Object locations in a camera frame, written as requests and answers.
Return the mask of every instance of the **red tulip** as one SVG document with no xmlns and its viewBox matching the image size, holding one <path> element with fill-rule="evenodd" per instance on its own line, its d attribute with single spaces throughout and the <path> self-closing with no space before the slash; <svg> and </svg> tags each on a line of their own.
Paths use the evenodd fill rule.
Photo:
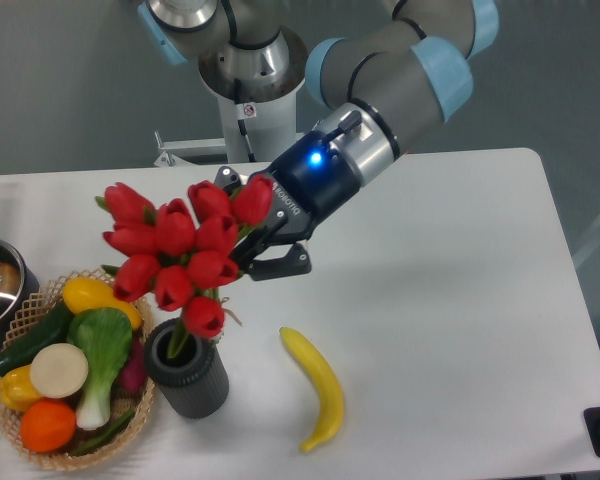
<svg viewBox="0 0 600 480">
<path fill-rule="evenodd" d="M 238 225 L 233 217 L 210 217 L 202 222 L 196 233 L 198 250 L 215 250 L 227 256 L 238 241 Z"/>
<path fill-rule="evenodd" d="M 153 293 L 162 310 L 173 312 L 189 301 L 193 295 L 193 286 L 184 267 L 173 265 L 160 270 Z"/>
<path fill-rule="evenodd" d="M 208 180 L 191 185 L 187 194 L 200 223 L 214 215 L 231 215 L 229 194 Z"/>
<path fill-rule="evenodd" d="M 121 182 L 106 188 L 104 200 L 116 222 L 143 223 L 145 207 L 155 210 L 153 203 Z"/>
<path fill-rule="evenodd" d="M 162 205 L 156 219 L 156 245 L 173 257 L 193 249 L 196 229 L 184 200 L 176 198 Z"/>
<path fill-rule="evenodd" d="M 158 253 L 156 233 L 153 227 L 136 224 L 133 227 L 120 228 L 120 225 L 116 223 L 113 228 L 115 231 L 104 232 L 102 236 L 109 245 L 126 256 Z"/>
<path fill-rule="evenodd" d="M 184 326 L 192 335 L 213 338 L 224 326 L 224 310 L 207 297 L 193 297 L 182 312 Z"/>
<path fill-rule="evenodd" d="M 259 173 L 238 193 L 233 201 L 233 214 L 240 223 L 258 225 L 271 208 L 273 180 Z"/>
<path fill-rule="evenodd" d="M 191 257 L 187 275 L 196 287 L 207 290 L 233 282 L 238 275 L 238 266 L 215 250 L 205 250 Z"/>
<path fill-rule="evenodd" d="M 113 295 L 118 300 L 133 302 L 151 291 L 151 280 L 161 265 L 153 255 L 134 255 L 116 273 Z"/>
</svg>

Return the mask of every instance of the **gray vase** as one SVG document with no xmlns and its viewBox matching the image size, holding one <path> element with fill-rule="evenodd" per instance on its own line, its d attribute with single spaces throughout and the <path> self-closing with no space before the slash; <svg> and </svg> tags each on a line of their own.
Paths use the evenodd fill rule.
<svg viewBox="0 0 600 480">
<path fill-rule="evenodd" d="M 167 346 L 177 321 L 168 320 L 151 332 L 144 347 L 144 367 L 178 414 L 204 418 L 227 399 L 229 377 L 218 349 L 193 335 L 175 361 L 167 360 Z"/>
</svg>

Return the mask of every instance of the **woven basket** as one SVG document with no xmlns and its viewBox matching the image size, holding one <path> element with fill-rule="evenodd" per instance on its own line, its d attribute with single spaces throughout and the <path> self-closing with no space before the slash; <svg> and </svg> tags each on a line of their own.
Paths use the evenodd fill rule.
<svg viewBox="0 0 600 480">
<path fill-rule="evenodd" d="M 113 282 L 113 279 L 102 270 L 71 272 L 68 276 L 62 276 L 55 281 L 49 282 L 46 287 L 42 287 L 38 293 L 31 294 L 29 299 L 23 302 L 22 308 L 16 313 L 15 319 L 11 322 L 4 342 L 4 348 L 13 343 L 18 337 L 27 333 L 33 325 L 38 323 L 62 298 L 62 289 L 67 281 L 75 277 L 96 278 L 108 284 Z M 154 327 L 151 307 L 144 298 L 134 302 L 134 306 L 140 312 L 143 320 L 141 340 L 144 343 Z M 1 404 L 0 419 L 2 421 L 2 428 L 5 437 L 18 453 L 30 463 L 38 465 L 43 470 L 70 471 L 91 467 L 122 451 L 138 435 L 151 409 L 153 389 L 153 381 L 149 378 L 144 390 L 136 395 L 130 394 L 114 384 L 111 391 L 111 420 L 119 418 L 130 408 L 135 408 L 135 415 L 127 427 L 113 438 L 110 443 L 86 455 L 73 457 L 68 453 L 62 452 L 48 454 L 31 452 L 22 445 L 19 436 L 22 413 L 6 408 Z M 71 442 L 63 447 L 62 450 L 71 451 L 89 438 L 99 435 L 106 428 L 104 426 L 102 429 L 94 432 L 86 432 L 78 429 Z"/>
</svg>

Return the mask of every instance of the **blue led light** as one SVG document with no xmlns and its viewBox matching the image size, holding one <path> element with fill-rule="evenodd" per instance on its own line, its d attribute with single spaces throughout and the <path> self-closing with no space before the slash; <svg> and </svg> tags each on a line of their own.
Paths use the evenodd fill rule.
<svg viewBox="0 0 600 480">
<path fill-rule="evenodd" d="M 309 155 L 309 163 L 314 167 L 320 165 L 322 163 L 322 154 L 320 152 L 313 152 Z"/>
</svg>

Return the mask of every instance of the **banana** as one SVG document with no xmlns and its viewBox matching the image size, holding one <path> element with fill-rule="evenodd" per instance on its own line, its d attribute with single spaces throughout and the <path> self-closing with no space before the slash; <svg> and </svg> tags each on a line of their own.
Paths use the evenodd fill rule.
<svg viewBox="0 0 600 480">
<path fill-rule="evenodd" d="M 344 418 L 344 395 L 338 377 L 313 344 L 297 330 L 280 329 L 280 338 L 293 359 L 303 368 L 318 392 L 320 414 L 311 435 L 300 444 L 309 453 L 336 436 Z"/>
</svg>

